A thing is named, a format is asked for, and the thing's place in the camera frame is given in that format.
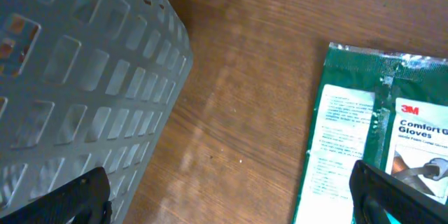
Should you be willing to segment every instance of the red 3m logo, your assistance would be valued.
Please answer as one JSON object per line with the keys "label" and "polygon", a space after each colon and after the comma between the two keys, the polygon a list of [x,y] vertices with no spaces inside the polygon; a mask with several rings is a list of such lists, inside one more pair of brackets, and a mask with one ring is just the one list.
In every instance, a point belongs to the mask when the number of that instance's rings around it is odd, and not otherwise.
{"label": "red 3m logo", "polygon": [[402,105],[401,111],[403,111],[405,113],[412,113],[414,115],[419,115],[419,108],[417,108],[417,107],[414,108],[413,106]]}

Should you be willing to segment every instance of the green plastic packaging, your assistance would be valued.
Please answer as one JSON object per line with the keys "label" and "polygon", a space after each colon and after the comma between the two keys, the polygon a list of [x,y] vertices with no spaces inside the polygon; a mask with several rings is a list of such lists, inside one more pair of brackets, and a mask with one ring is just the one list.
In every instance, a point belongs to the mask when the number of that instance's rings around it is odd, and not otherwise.
{"label": "green plastic packaging", "polygon": [[293,224],[354,223],[348,178],[360,158],[447,203],[445,59],[330,44]]}

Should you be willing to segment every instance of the transparent plastic wrapper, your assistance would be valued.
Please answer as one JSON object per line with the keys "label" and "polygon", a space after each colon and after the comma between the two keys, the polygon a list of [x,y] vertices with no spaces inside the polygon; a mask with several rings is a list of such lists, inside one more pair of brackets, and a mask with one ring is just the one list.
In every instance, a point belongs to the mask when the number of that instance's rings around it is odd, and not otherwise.
{"label": "transparent plastic wrapper", "polygon": [[446,204],[447,86],[445,59],[331,43],[293,223],[354,223],[359,159]]}

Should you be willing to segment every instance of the product label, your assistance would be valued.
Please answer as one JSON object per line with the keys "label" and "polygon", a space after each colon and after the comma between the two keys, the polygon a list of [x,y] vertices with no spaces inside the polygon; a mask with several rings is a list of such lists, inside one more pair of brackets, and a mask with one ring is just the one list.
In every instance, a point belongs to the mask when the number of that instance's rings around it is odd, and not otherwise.
{"label": "product label", "polygon": [[296,223],[351,222],[349,179],[363,158],[374,101],[373,92],[324,86]]}
{"label": "product label", "polygon": [[386,172],[434,200],[448,196],[448,107],[396,99]]}

